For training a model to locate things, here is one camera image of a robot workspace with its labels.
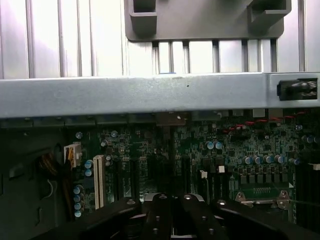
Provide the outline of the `black expansion slot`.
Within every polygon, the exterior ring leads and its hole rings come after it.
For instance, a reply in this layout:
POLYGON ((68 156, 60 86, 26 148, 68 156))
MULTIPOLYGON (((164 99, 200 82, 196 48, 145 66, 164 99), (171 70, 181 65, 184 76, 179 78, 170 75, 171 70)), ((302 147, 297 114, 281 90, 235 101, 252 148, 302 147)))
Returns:
POLYGON ((125 185, 126 185, 126 164, 120 159, 117 167, 117 178, 118 178, 118 199, 122 199, 125 196, 125 185))
POLYGON ((140 169, 139 160, 137 158, 132 158, 130 160, 130 186, 131 186, 131 196, 139 200, 140 199, 140 169))
POLYGON ((184 155, 181 160, 181 177, 184 193, 191 192, 191 159, 188 155, 184 155))

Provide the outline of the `CPU socket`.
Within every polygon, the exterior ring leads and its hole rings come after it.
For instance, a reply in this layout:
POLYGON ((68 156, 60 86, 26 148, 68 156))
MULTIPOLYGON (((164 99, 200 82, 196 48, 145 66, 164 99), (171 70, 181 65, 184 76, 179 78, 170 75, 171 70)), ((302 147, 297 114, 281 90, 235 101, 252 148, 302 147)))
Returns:
POLYGON ((230 197, 250 208, 263 210, 267 213, 289 214, 293 210, 292 191, 289 188, 238 189, 234 190, 230 197))

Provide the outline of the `white expansion slot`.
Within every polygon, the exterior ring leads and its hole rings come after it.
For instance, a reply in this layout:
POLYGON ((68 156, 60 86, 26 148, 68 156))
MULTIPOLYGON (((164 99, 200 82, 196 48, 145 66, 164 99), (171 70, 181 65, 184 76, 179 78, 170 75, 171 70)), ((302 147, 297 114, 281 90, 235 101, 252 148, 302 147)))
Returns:
POLYGON ((105 156, 96 155, 93 158, 95 209, 105 205, 105 156))

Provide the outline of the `green motherboard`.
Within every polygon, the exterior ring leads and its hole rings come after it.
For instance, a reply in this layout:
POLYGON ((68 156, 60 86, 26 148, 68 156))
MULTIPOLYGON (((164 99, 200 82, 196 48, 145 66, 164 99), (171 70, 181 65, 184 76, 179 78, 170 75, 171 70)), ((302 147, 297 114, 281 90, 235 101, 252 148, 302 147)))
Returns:
MULTIPOLYGON (((315 109, 287 112, 284 116, 223 117, 207 122, 211 150, 209 173, 218 176, 218 166, 232 173, 230 192, 253 188, 290 189, 290 213, 275 213, 297 224, 296 166, 303 166, 305 227, 311 231, 309 189, 310 165, 320 165, 320 112, 315 109)), ((70 133, 71 144, 80 143, 80 166, 72 168, 71 211, 76 219, 95 208, 94 157, 105 157, 105 205, 119 200, 118 162, 125 164, 125 196, 131 195, 131 147, 140 124, 96 126, 70 133)))

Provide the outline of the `white motherboard power connector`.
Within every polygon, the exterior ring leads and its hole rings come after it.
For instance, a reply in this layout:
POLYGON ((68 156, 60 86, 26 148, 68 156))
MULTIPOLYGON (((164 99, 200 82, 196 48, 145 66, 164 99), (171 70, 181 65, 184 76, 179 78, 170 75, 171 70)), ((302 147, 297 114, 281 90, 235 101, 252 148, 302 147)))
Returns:
POLYGON ((71 168, 81 165, 82 155, 82 146, 79 142, 63 147, 63 160, 65 163, 68 162, 71 168))

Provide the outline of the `black and silver PC case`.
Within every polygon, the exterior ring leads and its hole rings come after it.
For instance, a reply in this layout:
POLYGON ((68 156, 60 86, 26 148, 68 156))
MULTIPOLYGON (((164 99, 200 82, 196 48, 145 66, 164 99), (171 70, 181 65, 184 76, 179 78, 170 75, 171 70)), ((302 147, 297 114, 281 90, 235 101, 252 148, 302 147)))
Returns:
POLYGON ((320 72, 0 80, 0 123, 104 115, 320 107, 320 72))

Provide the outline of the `grey power supply unit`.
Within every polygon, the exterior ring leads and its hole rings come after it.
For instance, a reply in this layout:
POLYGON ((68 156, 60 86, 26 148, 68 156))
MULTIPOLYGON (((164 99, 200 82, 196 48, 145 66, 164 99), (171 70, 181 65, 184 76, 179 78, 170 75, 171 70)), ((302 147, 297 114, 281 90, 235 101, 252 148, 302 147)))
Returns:
POLYGON ((60 183, 38 165, 43 155, 61 163, 64 143, 57 129, 0 130, 0 240, 27 240, 67 221, 60 183))

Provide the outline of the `grey plastic parts rack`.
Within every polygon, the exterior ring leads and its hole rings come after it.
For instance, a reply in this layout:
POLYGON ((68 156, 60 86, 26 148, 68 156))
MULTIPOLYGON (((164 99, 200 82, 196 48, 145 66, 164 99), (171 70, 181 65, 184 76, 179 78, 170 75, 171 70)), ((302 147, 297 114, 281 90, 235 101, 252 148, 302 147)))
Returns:
POLYGON ((276 39, 292 0, 124 0, 131 42, 276 39))

